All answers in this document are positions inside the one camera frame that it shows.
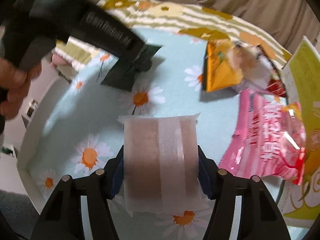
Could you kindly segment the left hand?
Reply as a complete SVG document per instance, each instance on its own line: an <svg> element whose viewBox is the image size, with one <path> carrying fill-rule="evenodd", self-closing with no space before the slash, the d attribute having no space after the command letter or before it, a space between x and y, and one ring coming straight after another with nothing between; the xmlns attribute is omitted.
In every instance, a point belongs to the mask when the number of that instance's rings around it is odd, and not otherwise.
<svg viewBox="0 0 320 240"><path fill-rule="evenodd" d="M18 114L29 93L31 82L38 78L41 72L41 62L26 73L1 57L1 88L8 90L7 98L1 103L1 115L6 120L11 120Z"/></svg>

